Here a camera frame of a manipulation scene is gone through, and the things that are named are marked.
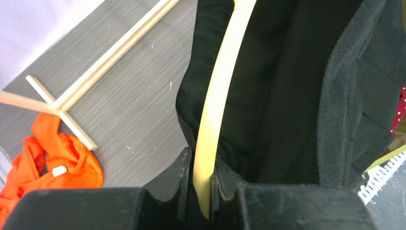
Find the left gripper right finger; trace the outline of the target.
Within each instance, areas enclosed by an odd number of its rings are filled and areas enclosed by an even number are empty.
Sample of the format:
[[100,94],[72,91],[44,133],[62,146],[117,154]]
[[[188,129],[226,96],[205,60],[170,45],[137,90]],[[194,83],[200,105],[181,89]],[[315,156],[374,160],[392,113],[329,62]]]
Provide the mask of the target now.
[[351,189],[246,182],[216,158],[213,187],[217,230],[374,230]]

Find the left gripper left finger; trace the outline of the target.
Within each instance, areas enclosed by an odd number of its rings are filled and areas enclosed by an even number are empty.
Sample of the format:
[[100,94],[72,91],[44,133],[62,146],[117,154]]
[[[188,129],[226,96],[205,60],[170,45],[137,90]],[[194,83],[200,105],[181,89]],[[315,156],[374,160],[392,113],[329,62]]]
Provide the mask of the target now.
[[5,230],[179,230],[191,149],[142,187],[42,189],[25,194]]

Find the black garment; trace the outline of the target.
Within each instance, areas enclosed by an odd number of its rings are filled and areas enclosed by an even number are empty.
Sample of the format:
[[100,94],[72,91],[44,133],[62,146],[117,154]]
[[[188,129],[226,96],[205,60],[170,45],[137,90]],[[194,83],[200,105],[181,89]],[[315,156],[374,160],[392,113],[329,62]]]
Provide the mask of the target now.
[[[393,141],[406,85],[401,0],[258,0],[217,157],[248,183],[342,187]],[[188,229],[215,230],[192,193]]]

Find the yellow wooden hanger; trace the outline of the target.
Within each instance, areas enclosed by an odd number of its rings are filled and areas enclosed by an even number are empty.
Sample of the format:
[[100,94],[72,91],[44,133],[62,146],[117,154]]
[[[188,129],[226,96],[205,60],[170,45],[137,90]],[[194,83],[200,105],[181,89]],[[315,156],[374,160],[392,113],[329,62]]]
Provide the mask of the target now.
[[236,0],[221,43],[204,102],[195,150],[192,181],[200,210],[211,217],[211,177],[229,85],[256,0]]

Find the dark red polka dot garment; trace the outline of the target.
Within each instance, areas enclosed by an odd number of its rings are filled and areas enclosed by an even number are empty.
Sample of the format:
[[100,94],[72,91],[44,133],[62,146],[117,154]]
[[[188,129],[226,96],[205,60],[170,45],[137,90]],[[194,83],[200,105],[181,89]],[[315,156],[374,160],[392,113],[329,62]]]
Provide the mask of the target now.
[[391,133],[393,133],[400,124],[404,114],[406,112],[406,87],[404,86],[400,92],[399,103],[396,111],[396,115],[391,127]]

